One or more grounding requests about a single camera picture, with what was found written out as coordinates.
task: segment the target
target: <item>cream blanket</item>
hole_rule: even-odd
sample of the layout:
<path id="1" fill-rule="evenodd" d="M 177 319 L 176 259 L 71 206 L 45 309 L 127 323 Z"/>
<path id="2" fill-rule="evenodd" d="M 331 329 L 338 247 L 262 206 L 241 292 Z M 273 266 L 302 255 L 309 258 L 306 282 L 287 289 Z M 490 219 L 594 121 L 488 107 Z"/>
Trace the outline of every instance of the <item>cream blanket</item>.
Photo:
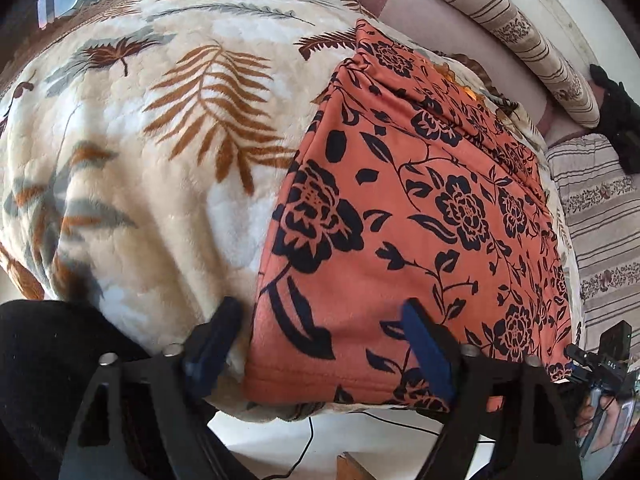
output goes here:
<path id="1" fill-rule="evenodd" d="M 300 416 L 248 406 L 239 384 L 280 183 L 363 15 L 410 43 L 354 0 L 116 0 L 86 12 L 0 102 L 0 262 L 30 296 L 42 294 L 35 277 L 51 298 L 88 301 L 149 352 L 235 296 L 246 323 L 212 402 L 247 420 Z M 515 134 L 545 161 L 522 117 Z M 543 184 L 575 333 L 575 257 L 548 174 Z"/>

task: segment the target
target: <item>metal screw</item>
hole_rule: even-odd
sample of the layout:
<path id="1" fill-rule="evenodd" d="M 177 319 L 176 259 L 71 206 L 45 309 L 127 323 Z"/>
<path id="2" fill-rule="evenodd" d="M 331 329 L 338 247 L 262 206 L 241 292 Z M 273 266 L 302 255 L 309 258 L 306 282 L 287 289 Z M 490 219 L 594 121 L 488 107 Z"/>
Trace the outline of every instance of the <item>metal screw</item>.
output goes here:
<path id="1" fill-rule="evenodd" d="M 462 355 L 466 355 L 467 357 L 478 357 L 480 355 L 480 349 L 473 345 L 462 345 L 460 347 L 460 352 L 462 352 Z"/>
<path id="2" fill-rule="evenodd" d="M 529 366 L 533 366 L 533 367 L 541 367 L 542 366 L 542 361 L 540 360 L 540 358 L 537 355 L 528 355 L 524 358 L 524 362 L 526 362 L 526 364 L 528 364 Z"/>
<path id="3" fill-rule="evenodd" d="M 113 352 L 107 352 L 106 354 L 102 354 L 98 359 L 98 363 L 100 366 L 109 366 L 114 364 L 118 360 L 118 355 Z"/>
<path id="4" fill-rule="evenodd" d="M 175 355 L 180 355 L 183 350 L 184 348 L 180 343 L 171 343 L 170 345 L 164 347 L 164 349 L 162 350 L 162 355 L 164 357 L 173 357 Z"/>

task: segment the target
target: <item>black pants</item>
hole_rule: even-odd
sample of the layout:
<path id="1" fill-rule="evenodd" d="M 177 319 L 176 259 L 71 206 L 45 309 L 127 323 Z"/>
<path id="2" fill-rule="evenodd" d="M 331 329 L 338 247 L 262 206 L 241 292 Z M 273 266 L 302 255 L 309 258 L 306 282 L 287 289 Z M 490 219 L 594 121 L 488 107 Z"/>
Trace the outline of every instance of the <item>black pants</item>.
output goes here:
<path id="1" fill-rule="evenodd" d="M 60 301 L 0 306 L 3 480 L 32 478 L 25 460 L 39 480 L 57 480 L 84 390 L 105 352 L 125 361 L 147 357 L 94 308 Z"/>

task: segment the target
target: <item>coral cloth with black flowers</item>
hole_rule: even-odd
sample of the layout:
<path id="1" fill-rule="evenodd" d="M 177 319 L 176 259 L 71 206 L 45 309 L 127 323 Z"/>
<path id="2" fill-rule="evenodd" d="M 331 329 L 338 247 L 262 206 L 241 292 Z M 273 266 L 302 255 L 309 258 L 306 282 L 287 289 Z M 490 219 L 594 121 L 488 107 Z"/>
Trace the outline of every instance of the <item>coral cloth with black flowers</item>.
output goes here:
<path id="1" fill-rule="evenodd" d="M 536 156 L 417 52 L 364 20 L 356 39 L 273 213 L 246 396 L 446 410 L 404 338 L 407 298 L 562 378 L 571 321 Z"/>

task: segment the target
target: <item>black cable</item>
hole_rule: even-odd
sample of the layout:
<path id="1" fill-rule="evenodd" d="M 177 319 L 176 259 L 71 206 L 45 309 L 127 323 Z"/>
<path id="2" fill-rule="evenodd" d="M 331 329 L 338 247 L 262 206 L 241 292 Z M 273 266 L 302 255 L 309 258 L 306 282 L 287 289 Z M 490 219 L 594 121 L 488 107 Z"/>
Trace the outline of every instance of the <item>black cable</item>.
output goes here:
<path id="1" fill-rule="evenodd" d="M 615 397 L 611 397 L 611 400 L 607 403 L 607 405 L 604 408 L 598 405 L 596 412 L 593 414 L 593 416 L 586 422 L 583 422 L 582 424 L 580 424 L 580 426 L 575 426 L 574 430 L 579 430 L 581 427 L 586 426 L 587 424 L 590 424 L 591 422 L 593 422 L 601 413 L 604 413 L 609 409 L 609 406 L 615 399 L 616 399 Z"/>
<path id="2" fill-rule="evenodd" d="M 351 413 L 361 413 L 363 415 L 367 415 L 370 416 L 371 418 L 375 418 L 376 420 L 379 420 L 380 422 L 386 422 L 387 424 L 393 424 L 394 426 L 400 426 L 400 428 L 407 428 L 409 430 L 417 430 L 417 431 L 422 431 L 424 433 L 429 433 L 432 434 L 434 436 L 440 436 L 439 433 L 435 432 L 435 431 L 431 431 L 431 430 L 425 430 L 424 428 L 418 428 L 417 426 L 409 426 L 408 424 L 401 424 L 400 422 L 394 422 L 392 420 L 386 420 L 386 418 L 380 418 L 378 416 L 372 415 L 371 413 L 367 413 L 367 412 L 351 412 Z M 493 440 L 478 440 L 478 444 L 494 444 Z"/>
<path id="3" fill-rule="evenodd" d="M 300 455 L 300 458 L 298 459 L 298 461 L 294 465 L 291 466 L 291 469 L 289 469 L 287 474 L 284 474 L 284 475 L 269 475 L 269 476 L 265 476 L 262 480 L 276 480 L 278 478 L 289 478 L 291 476 L 291 474 L 300 465 L 300 462 L 302 462 L 302 459 L 306 455 L 306 450 L 309 449 L 309 446 L 311 446 L 311 441 L 314 439 L 314 424 L 311 422 L 311 417 L 309 417 L 309 429 L 311 430 L 311 436 L 309 436 L 309 441 L 306 443 L 305 449 L 302 450 L 302 454 Z"/>

